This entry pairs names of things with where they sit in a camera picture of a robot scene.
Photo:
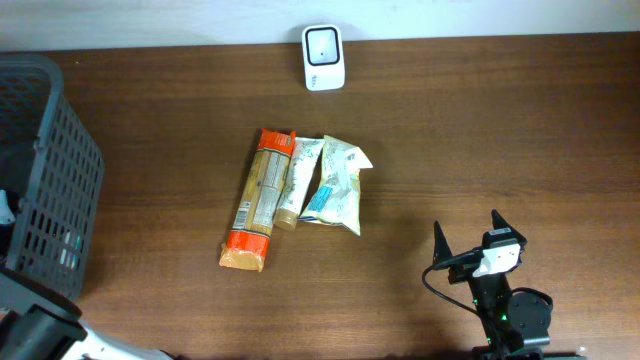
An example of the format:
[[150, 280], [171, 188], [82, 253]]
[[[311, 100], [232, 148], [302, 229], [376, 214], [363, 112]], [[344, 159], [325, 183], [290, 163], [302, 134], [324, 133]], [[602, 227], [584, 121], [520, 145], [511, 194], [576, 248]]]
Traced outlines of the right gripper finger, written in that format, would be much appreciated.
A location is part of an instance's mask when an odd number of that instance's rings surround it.
[[511, 238], [515, 238], [521, 247], [527, 245], [527, 239], [511, 226], [496, 209], [491, 211], [491, 217], [493, 225], [493, 229], [491, 230], [492, 235], [510, 236]]
[[438, 221], [434, 222], [433, 270], [442, 270], [451, 266], [453, 254]]

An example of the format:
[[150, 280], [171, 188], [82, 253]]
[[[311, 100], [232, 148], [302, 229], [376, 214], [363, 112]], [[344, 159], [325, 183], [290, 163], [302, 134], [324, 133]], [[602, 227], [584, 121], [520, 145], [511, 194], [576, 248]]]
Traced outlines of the yellow white snack bag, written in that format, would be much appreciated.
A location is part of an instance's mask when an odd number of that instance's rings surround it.
[[299, 219], [328, 226], [341, 226], [361, 235], [360, 171], [371, 169], [371, 161], [358, 146], [325, 135], [321, 178]]

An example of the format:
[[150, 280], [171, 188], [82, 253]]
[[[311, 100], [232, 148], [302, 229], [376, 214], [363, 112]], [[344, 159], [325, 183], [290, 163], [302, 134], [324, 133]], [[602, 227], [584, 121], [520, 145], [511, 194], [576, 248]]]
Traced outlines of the white cream tube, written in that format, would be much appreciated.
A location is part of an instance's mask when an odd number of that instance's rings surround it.
[[296, 228], [298, 217], [325, 140], [297, 137], [281, 193], [274, 224], [287, 231]]

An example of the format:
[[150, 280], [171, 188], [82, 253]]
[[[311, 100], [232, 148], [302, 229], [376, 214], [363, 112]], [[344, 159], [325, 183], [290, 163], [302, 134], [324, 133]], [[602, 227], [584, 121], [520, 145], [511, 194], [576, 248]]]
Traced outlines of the orange spaghetti package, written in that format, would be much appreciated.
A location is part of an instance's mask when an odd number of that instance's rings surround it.
[[296, 143], [296, 133], [267, 129], [261, 136], [219, 265], [261, 272]]

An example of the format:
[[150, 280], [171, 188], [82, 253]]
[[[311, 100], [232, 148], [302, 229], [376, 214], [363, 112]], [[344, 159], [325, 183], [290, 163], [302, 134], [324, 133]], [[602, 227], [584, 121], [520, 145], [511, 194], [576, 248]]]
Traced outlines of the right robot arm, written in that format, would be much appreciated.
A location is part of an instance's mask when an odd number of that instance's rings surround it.
[[[521, 265], [527, 239], [497, 210], [491, 211], [493, 228], [483, 234], [482, 244], [454, 255], [441, 225], [434, 223], [433, 263], [422, 282], [433, 294], [458, 306], [481, 321], [485, 347], [472, 350], [475, 359], [542, 359], [550, 343], [549, 327], [553, 299], [538, 290], [509, 285], [507, 274]], [[446, 270], [451, 285], [467, 283], [473, 305], [454, 300], [428, 284], [431, 271]]]

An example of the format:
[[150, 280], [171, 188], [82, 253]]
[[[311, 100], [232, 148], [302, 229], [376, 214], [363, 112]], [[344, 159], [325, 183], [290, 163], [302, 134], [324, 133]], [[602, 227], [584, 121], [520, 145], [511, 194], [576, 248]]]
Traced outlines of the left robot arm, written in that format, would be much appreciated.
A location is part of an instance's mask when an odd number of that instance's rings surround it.
[[1, 360], [170, 359], [101, 334], [68, 298], [12, 270], [1, 270]]

